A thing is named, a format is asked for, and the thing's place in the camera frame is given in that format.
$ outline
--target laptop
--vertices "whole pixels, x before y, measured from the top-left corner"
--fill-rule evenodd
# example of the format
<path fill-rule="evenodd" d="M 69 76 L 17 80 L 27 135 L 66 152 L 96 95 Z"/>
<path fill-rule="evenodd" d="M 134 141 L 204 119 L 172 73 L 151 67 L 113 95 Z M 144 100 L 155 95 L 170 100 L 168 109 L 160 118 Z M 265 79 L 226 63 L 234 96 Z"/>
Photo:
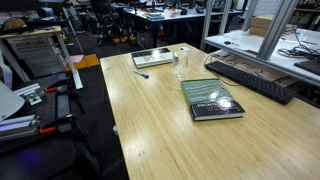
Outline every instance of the laptop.
<path fill-rule="evenodd" d="M 294 63 L 295 66 L 320 76 L 320 59 Z"/>

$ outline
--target carpet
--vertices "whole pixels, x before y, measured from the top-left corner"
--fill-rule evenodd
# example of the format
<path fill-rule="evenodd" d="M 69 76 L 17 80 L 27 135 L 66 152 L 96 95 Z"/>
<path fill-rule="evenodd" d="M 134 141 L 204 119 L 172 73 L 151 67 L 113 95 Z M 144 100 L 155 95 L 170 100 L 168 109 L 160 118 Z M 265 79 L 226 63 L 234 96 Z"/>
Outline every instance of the carpet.
<path fill-rule="evenodd" d="M 89 66 L 99 65 L 100 62 L 99 62 L 98 56 L 96 54 L 91 54 L 91 55 L 86 55 L 85 59 L 82 58 L 82 60 L 80 62 L 73 63 L 73 64 L 76 69 L 82 69 L 82 68 L 87 68 L 88 65 Z M 66 71 L 71 71 L 71 68 L 69 65 L 67 65 Z"/>

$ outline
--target wooden table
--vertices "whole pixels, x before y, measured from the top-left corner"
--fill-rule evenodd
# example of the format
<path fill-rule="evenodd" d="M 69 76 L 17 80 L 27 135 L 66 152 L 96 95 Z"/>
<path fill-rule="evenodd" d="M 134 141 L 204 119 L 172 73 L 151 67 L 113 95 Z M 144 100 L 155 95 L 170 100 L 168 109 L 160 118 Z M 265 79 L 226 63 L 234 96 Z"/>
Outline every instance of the wooden table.
<path fill-rule="evenodd" d="M 17 60 L 14 58 L 14 56 L 11 54 L 11 52 L 5 46 L 5 44 L 2 42 L 2 40 L 14 39 L 14 38 L 26 38 L 26 37 L 34 37 L 34 36 L 42 36 L 42 35 L 55 35 L 57 37 L 58 41 L 59 41 L 59 44 L 60 44 L 61 49 L 62 49 L 62 52 L 65 55 L 65 58 L 66 58 L 69 66 L 71 68 L 73 79 L 74 79 L 74 83 L 75 83 L 75 87 L 77 89 L 81 89 L 81 88 L 83 88 L 83 85 L 82 85 L 82 82 L 81 82 L 81 79 L 80 79 L 80 76 L 79 76 L 79 72 L 73 65 L 73 62 L 72 62 L 72 60 L 70 58 L 70 54 L 68 52 L 68 49 L 66 48 L 66 45 L 65 45 L 64 41 L 62 40 L 62 38 L 60 36 L 60 33 L 61 33 L 61 27 L 60 26 L 55 26 L 53 29 L 50 29 L 50 30 L 35 30 L 33 32 L 24 32 L 24 33 L 18 34 L 18 35 L 17 34 L 3 35 L 3 36 L 0 36 L 0 48 L 2 50 L 3 55 L 6 57 L 8 62 L 11 64 L 11 66 L 15 69 L 15 71 L 20 76 L 20 78 L 24 82 L 28 82 L 28 81 L 30 81 L 30 78 L 24 72 L 24 70 L 21 69 L 21 67 L 18 64 Z"/>
<path fill-rule="evenodd" d="M 216 78 L 203 67 L 208 55 L 189 47 L 186 79 Z M 149 79 L 130 54 L 101 67 L 130 179 L 319 179 L 319 109 L 226 85 L 244 117 L 193 122 L 171 64 L 140 69 Z"/>

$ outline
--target table leg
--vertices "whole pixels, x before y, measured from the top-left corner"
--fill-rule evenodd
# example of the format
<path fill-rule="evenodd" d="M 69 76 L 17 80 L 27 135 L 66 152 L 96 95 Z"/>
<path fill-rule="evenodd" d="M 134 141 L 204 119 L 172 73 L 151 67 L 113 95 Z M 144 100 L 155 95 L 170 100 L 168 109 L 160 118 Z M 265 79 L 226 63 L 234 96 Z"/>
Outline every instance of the table leg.
<path fill-rule="evenodd" d="M 16 73 L 20 76 L 23 82 L 30 81 L 29 76 L 24 72 L 24 70 L 21 68 L 21 66 L 18 64 L 17 60 L 13 57 L 13 55 L 10 53 L 9 49 L 6 47 L 6 45 L 0 40 L 0 49 L 2 50 L 2 54 L 4 57 L 8 60 L 8 62 L 11 64 L 13 69 L 16 71 Z"/>
<path fill-rule="evenodd" d="M 318 19 L 318 22 L 315 24 L 313 30 L 318 31 L 319 26 L 320 26 L 320 20 Z"/>
<path fill-rule="evenodd" d="M 58 39 L 58 41 L 59 41 L 59 44 L 60 44 L 60 46 L 61 46 L 61 48 L 62 48 L 62 51 L 63 51 L 64 55 L 66 56 L 65 58 L 67 59 L 68 64 L 69 64 L 69 66 L 70 66 L 70 68 L 71 68 L 72 75 L 73 75 L 73 80 L 74 80 L 76 89 L 81 89 L 81 88 L 83 88 L 83 85 L 82 85 L 82 82 L 81 82 L 81 79 L 80 79 L 79 72 L 78 72 L 78 70 L 74 67 L 74 64 L 73 64 L 73 62 L 72 62 L 72 60 L 71 60 L 71 58 L 70 58 L 70 54 L 69 54 L 69 52 L 68 52 L 68 50 L 67 50 L 67 48 L 66 48 L 65 43 L 63 42 L 60 34 L 56 34 L 56 37 L 57 37 L 57 39 Z"/>
<path fill-rule="evenodd" d="M 152 48 L 157 47 L 158 26 L 157 23 L 152 23 Z"/>
<path fill-rule="evenodd" d="M 313 12 L 311 13 L 311 17 L 309 18 L 309 21 L 307 22 L 305 29 L 309 29 L 314 19 L 317 17 L 317 13 Z"/>

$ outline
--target glass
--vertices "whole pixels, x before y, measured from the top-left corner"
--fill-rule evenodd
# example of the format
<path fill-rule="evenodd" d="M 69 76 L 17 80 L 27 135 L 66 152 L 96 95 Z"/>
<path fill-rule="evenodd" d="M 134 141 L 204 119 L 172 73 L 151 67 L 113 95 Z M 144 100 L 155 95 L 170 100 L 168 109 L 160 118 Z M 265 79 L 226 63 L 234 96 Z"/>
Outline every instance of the glass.
<path fill-rule="evenodd" d="M 175 79 L 183 80 L 188 67 L 188 52 L 180 48 L 172 57 L 173 76 Z"/>

